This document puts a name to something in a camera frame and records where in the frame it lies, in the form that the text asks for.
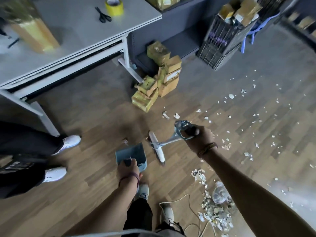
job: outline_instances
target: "shoe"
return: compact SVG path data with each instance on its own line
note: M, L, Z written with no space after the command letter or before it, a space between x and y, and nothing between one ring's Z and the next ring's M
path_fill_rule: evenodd
M81 141L81 137L79 135L70 135L66 137L65 139L63 139L63 142L64 142L63 147L61 147L61 149L53 155L57 155L65 149L78 145L80 141Z
M137 193L135 195L135 200L142 198L145 199L146 201L148 200L149 196L149 186L148 184L140 184L137 190Z
M161 205L162 211L160 213L160 223L166 222L168 225L172 225L174 223L174 215L173 210L170 205L164 204Z
M45 170L45 179L43 182L57 181L63 178L67 173L66 167L57 167Z

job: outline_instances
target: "bracelet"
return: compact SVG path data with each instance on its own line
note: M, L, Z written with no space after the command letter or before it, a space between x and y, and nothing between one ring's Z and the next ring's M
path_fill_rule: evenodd
M120 181L118 182L118 186L120 186L121 181L122 181L123 179L127 179L127 178L129 178L129 177L131 177L131 176L135 176L135 177L137 178L137 189L138 189L138 186L139 186L139 175L137 175L135 172L130 172L128 175L126 175L126 176L124 176L122 179L120 179Z
M207 152L209 152L213 147L218 148L218 146L217 146L217 144L216 144L215 142L212 142L212 143L208 144L207 147L206 147L204 150L200 151L200 152L197 154L197 156L200 158L202 155L204 155L204 154L206 154Z

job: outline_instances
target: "chair leg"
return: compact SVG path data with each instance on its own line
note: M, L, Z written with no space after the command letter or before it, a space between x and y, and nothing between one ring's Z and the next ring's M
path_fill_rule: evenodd
M241 44L241 53L242 54L245 53L245 45L246 45L246 38L242 41L242 44Z
M251 45L253 45L253 42L255 41L255 33L251 35Z

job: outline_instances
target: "tape roll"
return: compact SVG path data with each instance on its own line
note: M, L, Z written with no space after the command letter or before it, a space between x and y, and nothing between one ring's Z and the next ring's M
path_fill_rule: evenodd
M124 13L124 7L121 0L106 0L105 7L110 16L120 16Z

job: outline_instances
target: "scissors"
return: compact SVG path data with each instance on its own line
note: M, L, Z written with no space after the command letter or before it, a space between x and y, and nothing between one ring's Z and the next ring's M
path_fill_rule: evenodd
M105 15L100 11L100 8L96 7L95 9L98 11L98 13L100 13L100 17L99 17L100 22L105 23L106 21L112 21L112 18L110 16Z

